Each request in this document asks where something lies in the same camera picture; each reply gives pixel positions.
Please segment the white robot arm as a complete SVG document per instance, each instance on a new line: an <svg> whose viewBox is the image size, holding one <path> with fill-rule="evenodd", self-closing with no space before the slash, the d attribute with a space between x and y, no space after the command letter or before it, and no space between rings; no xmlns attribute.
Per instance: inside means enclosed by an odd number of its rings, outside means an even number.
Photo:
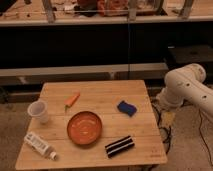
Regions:
<svg viewBox="0 0 213 171"><path fill-rule="evenodd" d="M205 79L205 69L196 63L169 71L164 77L165 87L156 96L160 107L179 108L187 100L213 122L213 89L203 84Z"/></svg>

